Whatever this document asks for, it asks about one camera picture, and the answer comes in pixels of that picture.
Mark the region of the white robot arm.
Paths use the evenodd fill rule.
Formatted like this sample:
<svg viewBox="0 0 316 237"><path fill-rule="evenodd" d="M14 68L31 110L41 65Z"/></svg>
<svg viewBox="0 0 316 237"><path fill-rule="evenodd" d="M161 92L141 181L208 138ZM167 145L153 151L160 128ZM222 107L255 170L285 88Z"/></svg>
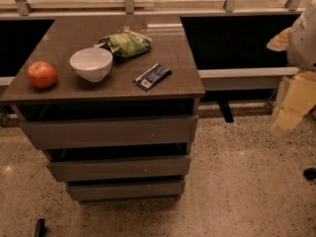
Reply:
<svg viewBox="0 0 316 237"><path fill-rule="evenodd" d="M291 27L274 36L267 48L285 51L288 64L299 69L291 78L284 76L276 92L270 134L284 136L316 106L316 0Z"/></svg>

